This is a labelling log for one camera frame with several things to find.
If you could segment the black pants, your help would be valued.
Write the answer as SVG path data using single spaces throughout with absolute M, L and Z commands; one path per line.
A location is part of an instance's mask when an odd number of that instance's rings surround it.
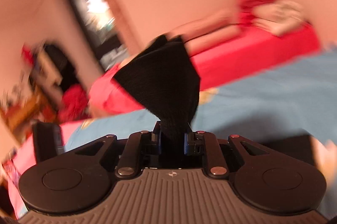
M 175 140 L 189 132 L 199 104 L 201 79 L 181 36 L 157 37 L 113 79 L 160 119 L 167 138 Z

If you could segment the stack of red clothes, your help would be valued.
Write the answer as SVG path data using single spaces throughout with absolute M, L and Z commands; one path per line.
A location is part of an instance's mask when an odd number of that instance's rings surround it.
M 61 123 L 77 121 L 89 117 L 88 96 L 80 84 L 72 85 L 62 96 L 63 108 L 58 112 Z

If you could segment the smartphone on stand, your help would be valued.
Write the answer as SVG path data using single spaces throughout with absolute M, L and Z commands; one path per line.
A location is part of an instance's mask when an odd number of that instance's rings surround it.
M 38 121 L 32 126 L 32 129 L 36 163 L 64 153 L 62 129 L 58 124 Z

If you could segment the blue floral bed sheet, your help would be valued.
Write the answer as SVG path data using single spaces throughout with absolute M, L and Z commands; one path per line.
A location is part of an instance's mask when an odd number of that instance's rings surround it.
M 301 59 L 255 77 L 224 85 L 198 108 L 194 129 L 217 137 L 237 133 L 266 144 L 283 140 L 295 157 L 300 135 L 336 140 L 336 51 Z M 336 186 L 320 205 L 298 215 L 262 211 L 239 196 L 234 183 L 197 170 L 147 170 L 77 223 L 335 223 Z

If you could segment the lower pink folded quilt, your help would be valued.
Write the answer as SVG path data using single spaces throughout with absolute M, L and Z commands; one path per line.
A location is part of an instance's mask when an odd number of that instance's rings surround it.
M 190 56 L 194 56 L 212 47 L 218 46 L 225 41 L 238 37 L 240 34 L 241 28 L 239 26 L 229 25 L 212 33 L 185 42 L 185 48 Z

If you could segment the hanging dark clothes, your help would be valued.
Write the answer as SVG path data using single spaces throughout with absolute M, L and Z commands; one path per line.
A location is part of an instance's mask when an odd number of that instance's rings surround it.
M 38 89 L 52 106 L 64 108 L 64 95 L 80 83 L 76 68 L 64 51 L 56 43 L 48 41 L 33 47 L 25 44 L 21 57 L 29 72 L 31 90 Z

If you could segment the wooden shelf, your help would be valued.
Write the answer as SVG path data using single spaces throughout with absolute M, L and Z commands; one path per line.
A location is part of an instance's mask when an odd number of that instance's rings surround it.
M 1 120 L 15 143 L 21 145 L 30 135 L 32 123 L 37 120 L 53 123 L 57 121 L 57 116 L 41 88 L 35 87 L 33 94 L 23 104 L 16 103 L 8 110 L 1 108 Z

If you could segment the red pillow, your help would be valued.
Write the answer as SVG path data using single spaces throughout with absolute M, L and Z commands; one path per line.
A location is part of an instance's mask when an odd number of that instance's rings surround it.
M 253 8 L 262 4 L 269 4 L 273 2 L 275 2 L 275 0 L 237 0 L 239 8 L 239 24 L 241 26 L 250 25 L 251 21 L 255 18 L 253 15 Z

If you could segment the dark framed window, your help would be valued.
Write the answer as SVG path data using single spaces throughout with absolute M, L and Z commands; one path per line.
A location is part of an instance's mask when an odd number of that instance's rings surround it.
M 103 71 L 128 57 L 106 0 L 68 0 L 86 43 Z

